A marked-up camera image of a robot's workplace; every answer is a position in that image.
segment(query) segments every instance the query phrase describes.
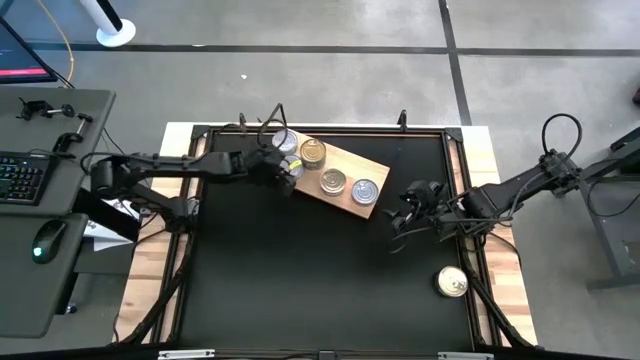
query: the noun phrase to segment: wooden table frame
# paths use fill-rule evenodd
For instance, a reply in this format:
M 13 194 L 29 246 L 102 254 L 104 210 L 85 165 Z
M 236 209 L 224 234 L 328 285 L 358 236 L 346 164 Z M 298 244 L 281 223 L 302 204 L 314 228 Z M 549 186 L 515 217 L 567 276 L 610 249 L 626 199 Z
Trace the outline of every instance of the wooden table frame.
M 223 125 L 220 123 L 168 123 L 162 142 L 160 155 L 181 156 L 191 153 L 198 155 L 205 149 L 206 136 L 197 133 L 208 126 Z M 338 124 L 290 124 L 292 128 L 302 127 L 327 127 L 339 128 Z M 377 128 L 381 131 L 398 129 L 398 125 L 346 125 L 349 132 L 357 132 L 358 129 Z M 411 129 L 442 129 L 434 126 L 412 126 Z M 467 126 L 455 128 L 462 134 L 463 143 L 459 143 L 449 137 L 449 153 L 451 155 L 451 167 L 458 193 L 464 191 L 470 185 L 480 186 L 485 183 L 499 183 L 497 166 L 493 155 L 493 148 L 487 127 Z M 459 158 L 458 150 L 464 154 Z M 465 167 L 468 169 L 468 177 L 463 177 Z M 182 179 L 154 179 L 152 188 L 165 196 L 195 196 L 199 192 L 197 181 L 185 181 Z M 164 227 L 161 219 L 154 220 L 140 232 L 140 238 L 152 234 Z M 513 244 L 513 235 L 509 228 L 498 226 L 494 232 Z M 471 239 L 468 246 L 473 246 Z M 139 321 L 156 301 L 160 289 L 175 272 L 182 261 L 187 236 L 172 236 L 163 233 L 141 243 L 135 252 L 131 265 L 127 286 L 122 300 L 116 329 L 121 337 L 131 333 Z M 500 306 L 510 322 L 518 329 L 521 335 L 531 343 L 536 343 L 528 300 L 518 264 L 517 256 L 511 249 L 498 241 L 492 241 L 489 236 L 484 252 L 481 252 L 479 261 L 486 261 L 488 268 L 488 281 L 491 284 L 496 303 Z M 167 304 L 162 326 L 157 326 L 145 338 L 145 342 L 165 341 L 169 336 L 173 321 L 177 296 L 173 295 Z M 476 298 L 477 317 L 480 332 L 485 342 L 492 343 L 491 321 L 489 320 L 482 302 Z

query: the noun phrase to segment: can lid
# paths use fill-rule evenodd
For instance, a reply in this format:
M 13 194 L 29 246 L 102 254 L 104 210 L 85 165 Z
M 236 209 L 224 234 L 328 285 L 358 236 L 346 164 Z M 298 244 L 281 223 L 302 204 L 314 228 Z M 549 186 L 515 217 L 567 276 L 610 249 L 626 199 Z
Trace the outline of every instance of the can lid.
M 338 169 L 329 169 L 322 173 L 320 186 L 327 195 L 338 195 L 344 191 L 347 177 Z
M 273 135 L 271 144 L 284 153 L 292 152 L 292 150 L 295 152 L 295 149 L 298 147 L 298 137 L 293 131 L 282 129 Z
M 305 161 L 321 161 L 326 153 L 324 143 L 320 140 L 309 139 L 300 147 L 300 157 Z
M 302 160 L 295 155 L 285 156 L 284 160 L 280 163 L 280 167 L 288 171 L 296 179 L 299 179 L 304 174 L 304 166 L 302 166 Z
M 440 292 L 449 297 L 460 297 L 469 287 L 467 275 L 455 266 L 447 266 L 440 270 L 437 283 Z
M 351 197 L 358 205 L 371 205 L 378 198 L 378 186 L 369 179 L 360 179 L 353 184 Z

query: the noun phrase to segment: computer mouse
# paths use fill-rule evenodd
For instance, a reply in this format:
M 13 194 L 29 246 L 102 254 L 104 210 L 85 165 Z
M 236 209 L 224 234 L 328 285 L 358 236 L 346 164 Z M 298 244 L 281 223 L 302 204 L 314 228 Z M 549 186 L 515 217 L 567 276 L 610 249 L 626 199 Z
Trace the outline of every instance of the computer mouse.
M 31 246 L 31 258 L 36 264 L 46 264 L 53 260 L 60 248 L 67 223 L 49 220 L 38 230 Z

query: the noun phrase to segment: black stripe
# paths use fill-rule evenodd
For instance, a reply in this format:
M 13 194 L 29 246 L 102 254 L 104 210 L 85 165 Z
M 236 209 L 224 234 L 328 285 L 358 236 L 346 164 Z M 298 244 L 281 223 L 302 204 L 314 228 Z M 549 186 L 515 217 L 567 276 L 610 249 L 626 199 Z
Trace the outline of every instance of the black stripe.
M 2 3 L 2 6 L 0 6 L 0 17 L 5 17 L 7 15 L 9 8 L 13 5 L 13 1 L 14 0 L 5 0 L 4 3 Z
M 458 112 L 460 113 L 460 123 L 462 125 L 471 125 L 471 114 L 469 113 L 469 104 L 467 103 L 467 95 L 464 92 L 464 82 L 462 81 L 462 70 L 460 69 L 460 60 L 456 52 L 456 39 L 453 36 L 453 26 L 451 25 L 451 15 L 447 7 L 447 0 L 439 0 L 440 16 L 442 17 L 442 26 L 444 28 L 444 39 L 447 42 L 447 50 L 449 51 L 449 65 L 451 65 L 451 76 L 453 77 L 453 91 L 456 94 L 458 103 Z
M 66 50 L 62 43 L 29 42 L 34 50 Z M 95 43 L 73 43 L 74 51 L 125 51 L 125 52 L 196 52 L 196 53 L 289 53 L 289 54 L 419 54 L 445 55 L 443 47 L 398 46 L 280 46 L 280 45 L 156 45 L 128 44 L 107 48 Z
M 109 0 L 96 0 L 96 3 L 100 6 L 109 21 L 111 21 L 111 25 L 113 25 L 116 31 L 122 30 L 122 21 L 120 21 L 120 17 L 111 4 L 109 4 Z
M 456 49 L 459 55 L 483 56 L 566 56 L 566 57 L 638 57 L 640 49 Z

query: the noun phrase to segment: concrete floor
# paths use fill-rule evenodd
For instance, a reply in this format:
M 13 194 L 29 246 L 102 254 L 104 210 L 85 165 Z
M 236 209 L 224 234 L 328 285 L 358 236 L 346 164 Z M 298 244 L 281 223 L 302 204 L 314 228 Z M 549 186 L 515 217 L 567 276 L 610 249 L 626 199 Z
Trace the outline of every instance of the concrete floor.
M 46 2 L 73 43 L 95 43 L 95 26 L 75 0 Z M 438 0 L 113 0 L 135 22 L 135 44 L 429 47 L 445 36 Z M 546 56 L 310 54 L 273 52 L 76 51 L 73 83 L 118 94 L 108 124 L 125 151 L 154 152 L 169 121 L 265 117 L 283 102 L 290 121 L 489 126 L 500 174 L 532 166 L 542 153 L 543 121 L 556 112 L 584 127 L 574 159 L 602 158 L 615 139 L 640 125 L 630 98 L 640 85 L 637 0 L 449 0 L 458 48 L 539 49 Z M 27 41 L 60 38 L 32 1 L 16 1 L 6 20 Z M 623 50 L 562 53 L 546 50 Z M 66 74 L 66 51 L 39 51 Z M 461 74 L 454 84 L 452 74 Z M 461 85 L 466 102 L 461 101 Z M 468 108 L 470 119 L 464 114 Z M 550 126 L 550 145 L 568 149 L 569 122 Z M 514 221 L 539 343 L 548 349 L 640 358 L 640 288 L 590 294 L 588 281 L 610 276 L 577 193 L 526 203 Z M 90 346 L 110 340 L 122 282 L 103 282 L 97 305 L 59 333 L 37 341 L 0 339 L 0 351 Z

